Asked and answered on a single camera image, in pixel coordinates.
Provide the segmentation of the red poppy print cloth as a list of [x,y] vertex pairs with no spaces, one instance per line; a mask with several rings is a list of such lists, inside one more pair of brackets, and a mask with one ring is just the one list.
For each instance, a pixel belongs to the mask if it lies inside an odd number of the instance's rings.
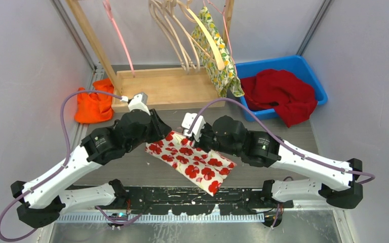
[[237,166],[216,151],[195,148],[193,141],[175,131],[158,142],[147,143],[145,152],[170,165],[211,196]]

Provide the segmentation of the lemon print skirt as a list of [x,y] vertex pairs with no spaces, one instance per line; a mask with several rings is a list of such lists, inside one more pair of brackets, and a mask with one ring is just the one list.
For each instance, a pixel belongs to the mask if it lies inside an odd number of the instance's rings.
[[212,85],[220,97],[231,92],[235,97],[245,93],[238,77],[236,65],[226,47],[207,7],[201,8],[197,26],[191,33],[195,49]]

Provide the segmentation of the dark red cloth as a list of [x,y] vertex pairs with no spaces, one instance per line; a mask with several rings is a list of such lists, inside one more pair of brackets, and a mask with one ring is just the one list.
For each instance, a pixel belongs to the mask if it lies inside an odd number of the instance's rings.
[[287,127],[308,120],[318,104],[314,88],[286,70],[263,70],[241,86],[251,111],[273,109]]

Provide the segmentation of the thin pink wire hanger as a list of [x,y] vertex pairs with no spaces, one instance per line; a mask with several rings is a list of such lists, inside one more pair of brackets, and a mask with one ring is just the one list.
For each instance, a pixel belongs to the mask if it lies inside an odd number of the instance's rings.
[[[231,48],[231,43],[230,43],[230,38],[229,38],[229,29],[230,29],[230,24],[231,24],[231,18],[232,18],[232,13],[233,13],[233,7],[234,7],[234,1],[225,1],[223,11],[219,11],[218,8],[210,1],[208,1],[208,4],[212,5],[220,14],[222,14],[223,17],[223,24],[224,24],[224,33],[222,36],[223,43],[226,44],[229,50],[229,57],[231,58],[232,61],[234,61],[232,57],[232,48]],[[209,55],[213,58],[213,54],[211,51],[211,47],[208,44],[208,47],[206,51],[209,52]],[[220,72],[221,70],[218,70],[217,66],[215,68],[216,72]]]

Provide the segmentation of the beige wooden hanger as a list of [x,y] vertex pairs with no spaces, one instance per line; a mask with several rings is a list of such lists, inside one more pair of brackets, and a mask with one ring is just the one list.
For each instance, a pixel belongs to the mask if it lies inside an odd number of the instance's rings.
[[173,47],[182,69],[186,73],[189,73],[190,62],[187,57],[187,51],[181,44],[180,39],[175,29],[173,28],[173,25],[168,19],[167,8],[161,1],[148,1],[148,7],[152,18],[157,23],[157,25],[162,30],[164,35],[169,40],[171,46]]
[[185,48],[188,54],[188,60],[190,62],[190,71],[200,71],[200,61],[199,57],[196,54],[196,49],[194,44],[192,43],[191,38],[189,37],[188,32],[185,30],[184,26],[178,20],[178,18],[175,15],[174,9],[177,6],[176,1],[161,1],[163,2],[164,6],[167,8],[167,14],[168,19],[170,20],[171,24],[173,25],[173,28],[175,29],[181,44]]

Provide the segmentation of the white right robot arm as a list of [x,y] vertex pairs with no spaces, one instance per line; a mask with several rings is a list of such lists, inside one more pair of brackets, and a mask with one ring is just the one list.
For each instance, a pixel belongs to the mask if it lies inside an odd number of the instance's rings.
[[363,199],[357,182],[362,162],[328,159],[300,149],[265,131],[250,131],[238,120],[225,115],[212,125],[200,116],[189,119],[185,133],[195,148],[239,157],[253,167],[274,168],[305,176],[304,180],[266,180],[261,201],[267,208],[293,200],[324,200],[341,209],[354,209]]

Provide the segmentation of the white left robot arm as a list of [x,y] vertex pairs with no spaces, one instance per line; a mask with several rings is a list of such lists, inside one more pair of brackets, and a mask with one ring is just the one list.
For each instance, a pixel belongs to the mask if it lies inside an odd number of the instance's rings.
[[125,113],[112,126],[94,129],[68,158],[49,171],[32,181],[11,185],[13,197],[21,203],[17,208],[19,220],[32,228],[41,228],[75,210],[95,206],[123,208],[129,197],[118,179],[83,189],[69,187],[140,145],[165,139],[171,131],[154,109]]

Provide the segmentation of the wooden hanger rack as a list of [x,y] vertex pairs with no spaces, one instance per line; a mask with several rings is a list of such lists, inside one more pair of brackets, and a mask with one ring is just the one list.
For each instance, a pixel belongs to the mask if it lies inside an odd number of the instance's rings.
[[181,66],[135,70],[135,77],[130,70],[115,71],[79,1],[67,1],[67,4],[116,94],[133,96],[145,92],[149,106],[157,110],[201,108],[219,97],[201,62],[200,71],[190,73]]

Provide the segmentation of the cream wooden hanger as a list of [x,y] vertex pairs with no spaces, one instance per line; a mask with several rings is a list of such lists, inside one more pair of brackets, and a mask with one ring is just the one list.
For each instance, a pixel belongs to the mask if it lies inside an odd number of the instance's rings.
[[178,4],[180,6],[182,12],[184,12],[184,13],[187,12],[189,14],[189,17],[187,17],[187,19],[190,20],[191,22],[196,23],[200,27],[201,31],[203,32],[203,34],[207,40],[207,43],[211,47],[213,58],[209,55],[208,51],[203,49],[204,53],[208,57],[210,57],[211,59],[214,59],[218,70],[224,70],[225,65],[224,65],[224,61],[222,59],[221,52],[219,51],[218,46],[216,45],[209,30],[201,22],[200,18],[189,8],[189,6],[188,6],[189,3],[190,3],[190,1],[187,1],[185,4],[181,1],[176,1],[176,4]]

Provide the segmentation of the thick pink hanger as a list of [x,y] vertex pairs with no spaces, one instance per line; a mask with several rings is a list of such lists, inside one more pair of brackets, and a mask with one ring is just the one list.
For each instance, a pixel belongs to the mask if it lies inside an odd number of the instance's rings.
[[135,69],[134,69],[134,66],[133,66],[133,63],[132,63],[132,59],[131,59],[131,56],[129,54],[129,51],[128,51],[128,48],[127,48],[127,45],[125,43],[125,40],[124,40],[124,37],[114,19],[114,16],[113,16],[113,13],[112,13],[112,10],[111,10],[111,5],[110,5],[110,1],[109,0],[104,0],[102,1],[103,3],[103,6],[104,6],[104,9],[106,11],[106,14],[119,38],[119,41],[120,41],[120,44],[121,46],[123,47],[124,49],[124,52],[126,54],[126,58],[128,60],[128,63],[129,63],[129,68],[130,68],[130,71],[131,71],[131,74],[132,74],[132,77],[135,77]]

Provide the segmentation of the orange cloth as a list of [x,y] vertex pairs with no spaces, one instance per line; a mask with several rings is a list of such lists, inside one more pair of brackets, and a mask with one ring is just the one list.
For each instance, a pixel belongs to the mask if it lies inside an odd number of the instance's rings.
[[111,120],[114,115],[111,104],[112,96],[106,94],[77,94],[77,111],[74,119],[81,124],[97,124]]

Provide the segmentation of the blue plastic bin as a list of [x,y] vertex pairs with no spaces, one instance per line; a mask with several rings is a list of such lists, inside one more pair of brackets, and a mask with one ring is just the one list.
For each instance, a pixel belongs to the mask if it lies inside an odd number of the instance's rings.
[[286,70],[312,86],[315,91],[315,98],[318,102],[318,106],[324,105],[328,101],[328,96],[321,82],[302,56],[291,55],[280,58],[237,63],[236,69],[240,79],[255,76],[257,73],[266,69]]

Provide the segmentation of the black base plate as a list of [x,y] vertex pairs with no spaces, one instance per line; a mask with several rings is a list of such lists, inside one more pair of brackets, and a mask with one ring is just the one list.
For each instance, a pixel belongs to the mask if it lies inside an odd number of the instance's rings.
[[211,196],[197,187],[126,187],[122,202],[100,206],[103,210],[130,210],[132,214],[252,215],[275,209],[276,202],[266,200],[261,188],[225,187]]

